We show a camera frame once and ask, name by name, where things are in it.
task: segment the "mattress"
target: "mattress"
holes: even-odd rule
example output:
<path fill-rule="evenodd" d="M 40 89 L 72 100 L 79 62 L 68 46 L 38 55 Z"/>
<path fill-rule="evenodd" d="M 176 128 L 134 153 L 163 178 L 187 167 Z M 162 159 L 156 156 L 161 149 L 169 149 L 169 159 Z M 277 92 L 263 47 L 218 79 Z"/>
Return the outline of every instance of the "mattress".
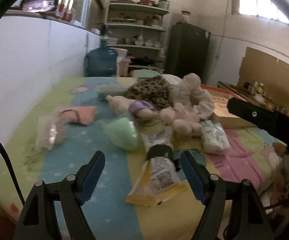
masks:
<path fill-rule="evenodd" d="M 204 207 L 192 191 L 186 190 L 156 207 L 135 206 L 125 197 L 135 184 L 146 158 L 142 142 L 133 151 L 112 144 L 103 132 L 103 124 L 115 118 L 106 101 L 97 99 L 97 87 L 119 82 L 130 86 L 133 78 L 68 78 L 54 87 L 34 107 L 12 135 L 6 150 L 10 156 L 20 188 L 26 198 L 35 181 L 61 181 L 75 174 L 100 150 L 106 165 L 91 199 L 82 206 L 87 222 L 99 240 L 161 240 L 191 239 Z M 72 95 L 70 90 L 88 85 L 90 90 Z M 38 118 L 57 106 L 96 106 L 95 121 L 89 126 L 69 124 L 67 138 L 51 151 L 35 153 Z M 173 138 L 174 150 L 199 149 L 210 173 L 223 179 L 241 181 L 250 179 L 259 192 L 271 183 L 277 156 L 272 143 L 277 140 L 258 128 L 226 130 L 232 149 L 226 155 L 203 153 L 199 138 Z M 13 219 L 21 213 L 21 202 L 13 186 L 7 167 L 0 159 L 0 207 Z M 225 209 L 225 216 L 230 209 Z M 57 219 L 64 239 L 70 239 L 60 203 L 56 202 Z"/>

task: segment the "plastic bag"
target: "plastic bag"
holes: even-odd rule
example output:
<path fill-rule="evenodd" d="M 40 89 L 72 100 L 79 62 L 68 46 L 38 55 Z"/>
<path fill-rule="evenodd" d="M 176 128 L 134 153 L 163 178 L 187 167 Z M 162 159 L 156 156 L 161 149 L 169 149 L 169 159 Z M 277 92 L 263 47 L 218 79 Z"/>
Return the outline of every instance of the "plastic bag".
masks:
<path fill-rule="evenodd" d="M 62 143 L 66 138 L 66 124 L 57 114 L 39 117 L 35 151 L 51 150 L 56 144 Z"/>
<path fill-rule="evenodd" d="M 142 133 L 141 137 L 144 141 L 144 148 L 146 152 L 149 152 L 150 148 L 156 144 L 165 144 L 173 149 L 171 139 L 173 136 L 173 129 L 169 126 L 165 127 L 163 130 L 159 131 L 154 135 L 147 135 Z"/>
<path fill-rule="evenodd" d="M 188 186 L 179 178 L 174 163 L 171 161 L 172 133 L 171 127 L 165 127 L 154 135 L 141 134 L 148 155 L 152 153 L 155 156 L 155 151 L 161 154 L 161 149 L 164 156 L 152 158 L 147 156 L 150 159 L 146 160 L 142 166 L 142 172 L 126 197 L 126 202 L 135 205 L 157 206 L 188 189 Z"/>
<path fill-rule="evenodd" d="M 165 157 L 147 160 L 142 172 L 125 201 L 135 205 L 157 206 L 188 189 Z"/>
<path fill-rule="evenodd" d="M 205 152 L 211 154 L 225 154 L 223 150 L 231 149 L 228 138 L 220 123 L 213 123 L 210 120 L 201 122 L 201 141 Z"/>

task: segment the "pink pouch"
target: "pink pouch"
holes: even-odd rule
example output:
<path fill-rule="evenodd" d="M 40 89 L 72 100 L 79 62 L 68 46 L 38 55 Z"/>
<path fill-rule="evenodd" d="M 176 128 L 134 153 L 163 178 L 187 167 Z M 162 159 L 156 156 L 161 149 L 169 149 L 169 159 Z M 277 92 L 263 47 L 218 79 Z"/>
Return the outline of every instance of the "pink pouch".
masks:
<path fill-rule="evenodd" d="M 61 119 L 89 125 L 95 117 L 96 109 L 95 106 L 58 106 L 54 111 L 59 113 Z"/>

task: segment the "screw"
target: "screw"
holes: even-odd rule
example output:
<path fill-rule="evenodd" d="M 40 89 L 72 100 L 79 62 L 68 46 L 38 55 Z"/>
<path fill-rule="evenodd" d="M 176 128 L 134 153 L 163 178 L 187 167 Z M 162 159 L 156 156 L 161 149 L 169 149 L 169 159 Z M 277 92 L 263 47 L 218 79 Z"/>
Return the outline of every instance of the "screw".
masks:
<path fill-rule="evenodd" d="M 251 181 L 249 181 L 248 179 L 244 179 L 243 180 L 243 184 L 246 186 L 250 186 L 251 185 Z"/>
<path fill-rule="evenodd" d="M 73 180 L 75 180 L 75 178 L 76 178 L 76 176 L 74 176 L 73 174 L 67 176 L 68 181 L 73 181 Z"/>
<path fill-rule="evenodd" d="M 41 186 L 42 184 L 43 184 L 43 181 L 42 181 L 42 180 L 37 180 L 37 181 L 35 182 L 35 185 L 36 185 L 37 187 Z"/>
<path fill-rule="evenodd" d="M 211 174 L 210 175 L 210 179 L 212 180 L 218 180 L 219 179 L 219 176 L 217 174 Z"/>

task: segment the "dark cabinet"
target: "dark cabinet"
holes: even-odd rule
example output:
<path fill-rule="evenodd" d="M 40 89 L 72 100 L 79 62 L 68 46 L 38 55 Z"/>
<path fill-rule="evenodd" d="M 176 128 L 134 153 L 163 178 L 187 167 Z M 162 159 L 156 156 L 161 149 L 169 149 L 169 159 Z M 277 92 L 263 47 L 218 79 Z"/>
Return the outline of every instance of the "dark cabinet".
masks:
<path fill-rule="evenodd" d="M 189 73 L 203 77 L 210 32 L 188 23 L 171 28 L 165 74 L 183 78 Z"/>

